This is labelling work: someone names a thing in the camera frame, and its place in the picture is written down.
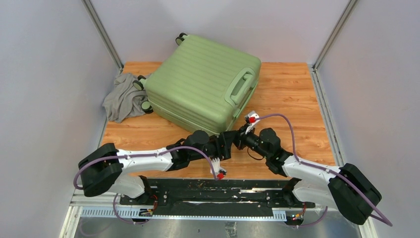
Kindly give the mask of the green suitcase blue lining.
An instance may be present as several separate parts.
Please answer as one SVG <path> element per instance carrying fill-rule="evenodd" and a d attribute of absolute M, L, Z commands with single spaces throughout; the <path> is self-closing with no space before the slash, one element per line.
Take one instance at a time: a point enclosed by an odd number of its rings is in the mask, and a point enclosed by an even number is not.
<path fill-rule="evenodd" d="M 252 97 L 262 62 L 249 53 L 188 35 L 145 81 L 159 116 L 193 132 L 230 130 Z"/>

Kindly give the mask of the green suitcase wheel front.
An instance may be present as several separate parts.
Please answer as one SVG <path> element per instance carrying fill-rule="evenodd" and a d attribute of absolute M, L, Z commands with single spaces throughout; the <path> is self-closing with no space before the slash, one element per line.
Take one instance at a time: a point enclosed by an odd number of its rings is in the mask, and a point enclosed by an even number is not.
<path fill-rule="evenodd" d="M 151 114 L 151 113 L 154 112 L 153 107 L 148 100 L 143 101 L 141 103 L 140 107 L 141 107 L 142 111 L 146 114 Z"/>

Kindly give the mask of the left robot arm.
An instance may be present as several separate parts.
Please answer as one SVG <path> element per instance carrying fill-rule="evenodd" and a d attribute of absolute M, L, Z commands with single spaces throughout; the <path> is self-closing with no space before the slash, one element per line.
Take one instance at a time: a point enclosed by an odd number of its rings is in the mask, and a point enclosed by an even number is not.
<path fill-rule="evenodd" d="M 157 150 L 128 151 L 107 143 L 82 159 L 73 180 L 76 189 L 86 197 L 114 192 L 133 198 L 138 204 L 148 204 L 152 192 L 145 176 L 132 176 L 143 171 L 176 171 L 189 166 L 191 161 L 205 159 L 215 180 L 226 176 L 220 163 L 231 158 L 231 146 L 236 131 L 225 131 L 209 136 L 196 130 L 187 138 Z"/>

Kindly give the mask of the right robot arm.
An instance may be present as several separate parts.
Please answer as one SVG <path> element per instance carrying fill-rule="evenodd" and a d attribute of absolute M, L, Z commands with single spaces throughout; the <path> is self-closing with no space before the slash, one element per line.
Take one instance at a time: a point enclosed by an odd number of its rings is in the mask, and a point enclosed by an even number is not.
<path fill-rule="evenodd" d="M 281 147 L 272 128 L 255 135 L 254 130 L 243 126 L 234 144 L 239 150 L 248 148 L 261 155 L 274 174 L 290 177 L 283 192 L 289 207 L 312 202 L 337 209 L 348 221 L 362 225 L 382 200 L 378 189 L 355 165 L 327 166 L 296 158 Z"/>

